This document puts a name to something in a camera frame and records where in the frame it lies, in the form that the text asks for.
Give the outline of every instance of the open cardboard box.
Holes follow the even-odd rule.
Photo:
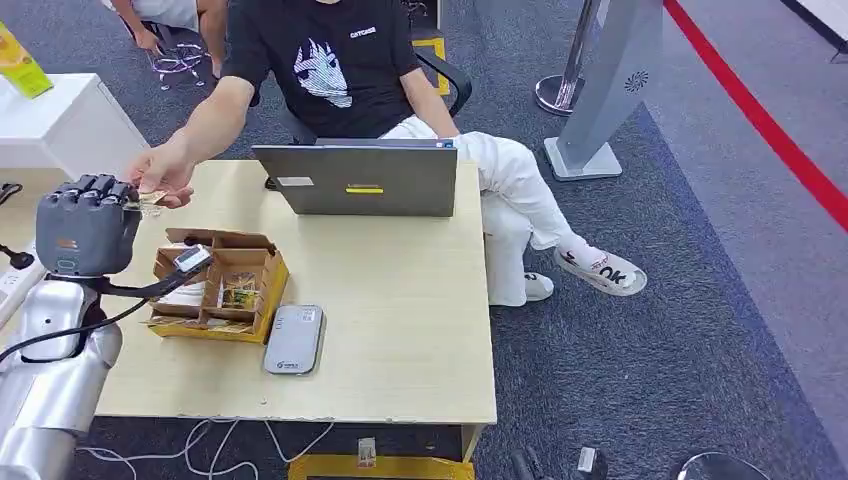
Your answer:
[[[200,305],[154,302],[150,330],[163,337],[264,343],[289,277],[274,244],[264,235],[222,230],[169,228],[165,233],[171,243],[189,240],[209,247],[214,261],[189,282],[204,283]],[[173,260],[183,251],[180,247],[157,250],[153,267],[156,278],[174,271]],[[256,281],[258,294],[253,309],[223,308],[219,303],[222,282],[228,274],[241,272],[250,272]]]

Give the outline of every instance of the sock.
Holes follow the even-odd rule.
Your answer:
[[[576,233],[568,238],[563,238],[557,245],[557,250],[566,258],[574,258],[574,262],[585,270],[597,270],[600,265],[607,259],[607,254],[603,250],[597,249],[589,245],[586,240]]]

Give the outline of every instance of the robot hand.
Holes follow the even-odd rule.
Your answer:
[[[36,251],[42,265],[62,277],[118,273],[132,259],[141,220],[138,191],[111,175],[83,175],[62,184],[38,204]]]

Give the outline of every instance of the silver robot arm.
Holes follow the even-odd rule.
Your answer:
[[[24,301],[13,343],[82,326],[98,299],[78,283],[39,283]],[[65,478],[121,351],[117,325],[98,328],[83,342],[81,335],[30,345],[0,365],[0,479]]]
[[[112,285],[106,275],[124,270],[132,258],[137,202],[131,185],[84,175],[38,205],[36,250],[50,273],[27,294],[18,331],[0,353],[0,480],[65,478],[121,351],[115,322],[212,262],[196,245],[156,284]],[[101,295],[143,300],[107,318]]]

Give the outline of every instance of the gray laptop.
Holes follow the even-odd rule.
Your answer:
[[[453,216],[451,140],[319,139],[253,151],[301,215]]]

